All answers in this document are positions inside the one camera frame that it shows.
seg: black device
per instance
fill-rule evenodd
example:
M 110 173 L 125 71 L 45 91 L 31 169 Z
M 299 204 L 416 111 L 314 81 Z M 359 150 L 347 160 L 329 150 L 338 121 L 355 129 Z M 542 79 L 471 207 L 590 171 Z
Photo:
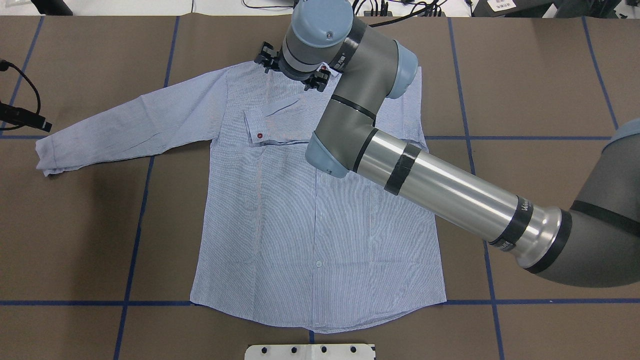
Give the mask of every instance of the black device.
M 15 66 L 13 63 L 0 59 L 0 71 L 7 71 L 10 67 L 15 69 L 20 74 L 20 76 L 22 76 L 27 81 L 27 83 L 31 85 L 31 88 L 36 94 L 38 108 L 36 112 L 32 112 L 27 109 L 17 108 L 15 106 L 3 104 L 0 102 L 0 121 L 13 125 L 10 127 L 0 127 L 0 131 L 16 130 L 24 126 L 29 126 L 33 127 L 34 129 L 50 132 L 51 123 L 47 122 L 45 120 L 45 117 L 40 115 L 40 94 L 38 93 L 36 86 L 31 82 L 27 75 L 25 75 L 22 70 L 20 70 L 20 68 Z

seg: striped shirt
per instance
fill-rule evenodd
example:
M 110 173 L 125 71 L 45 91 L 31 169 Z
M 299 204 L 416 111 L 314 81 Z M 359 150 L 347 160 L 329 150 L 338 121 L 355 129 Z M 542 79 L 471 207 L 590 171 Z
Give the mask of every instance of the striped shirt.
M 305 161 L 335 89 L 241 63 L 164 88 L 36 142 L 45 175 L 211 140 L 191 301 L 256 322 L 332 333 L 446 301 L 435 217 L 354 173 Z M 377 127 L 426 149 L 421 76 Z

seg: white floor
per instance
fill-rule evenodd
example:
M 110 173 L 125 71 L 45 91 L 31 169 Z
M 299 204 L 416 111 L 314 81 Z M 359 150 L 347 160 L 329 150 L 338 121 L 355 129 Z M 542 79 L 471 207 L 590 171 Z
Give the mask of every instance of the white floor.
M 291 5 L 293 0 L 245 0 L 250 6 Z M 74 15 L 183 15 L 191 12 L 192 0 L 65 0 Z M 394 16 L 411 12 L 413 5 L 389 3 Z M 371 9 L 367 1 L 359 15 Z M 464 0 L 446 0 L 442 10 L 448 17 L 469 17 L 471 12 Z M 193 0 L 193 11 L 206 15 L 281 15 L 291 9 L 251 9 L 242 0 Z M 618 13 L 630 19 L 640 18 L 640 8 L 625 5 L 622 0 Z M 0 15 L 39 15 L 29 0 L 0 0 Z

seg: light blue joint cap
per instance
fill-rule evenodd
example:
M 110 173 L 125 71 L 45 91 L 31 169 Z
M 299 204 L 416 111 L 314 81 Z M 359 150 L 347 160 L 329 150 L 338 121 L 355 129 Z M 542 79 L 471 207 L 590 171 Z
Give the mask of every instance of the light blue joint cap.
M 293 10 L 291 28 L 311 47 L 330 47 L 349 35 L 353 9 L 346 0 L 300 0 Z
M 611 145 L 613 142 L 617 140 L 626 138 L 627 136 L 637 135 L 637 134 L 640 134 L 640 118 L 631 120 L 630 122 L 627 122 L 626 124 L 620 126 L 616 131 L 616 133 L 613 134 L 613 137 L 611 138 L 611 140 L 609 140 L 609 143 L 604 146 L 602 151 L 604 151 L 604 149 L 606 149 L 607 146 Z
M 347 176 L 349 172 L 346 167 L 343 167 L 342 164 L 333 157 L 320 140 L 318 140 L 315 131 L 313 135 L 311 135 L 311 140 L 309 140 L 309 144 L 307 145 L 305 159 L 307 159 L 307 163 L 310 163 L 316 169 L 340 179 Z
M 400 45 L 397 40 L 394 41 L 398 46 L 398 70 L 396 71 L 394 87 L 387 95 L 389 99 L 397 99 L 402 96 L 413 82 L 415 73 L 418 71 L 418 57 L 406 47 Z

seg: metallic silver tube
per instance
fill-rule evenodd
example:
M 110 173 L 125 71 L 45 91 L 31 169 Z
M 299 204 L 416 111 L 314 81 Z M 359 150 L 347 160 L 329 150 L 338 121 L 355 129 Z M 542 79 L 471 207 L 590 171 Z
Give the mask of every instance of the metallic silver tube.
M 377 131 L 366 147 L 358 174 L 387 187 L 405 153 L 406 142 Z M 480 235 L 501 250 L 516 256 L 528 268 L 547 253 L 558 234 L 561 210 L 539 208 L 425 151 L 415 157 L 398 195 L 428 208 L 438 216 Z M 514 240 L 499 241 L 513 227 L 518 207 L 530 217 Z

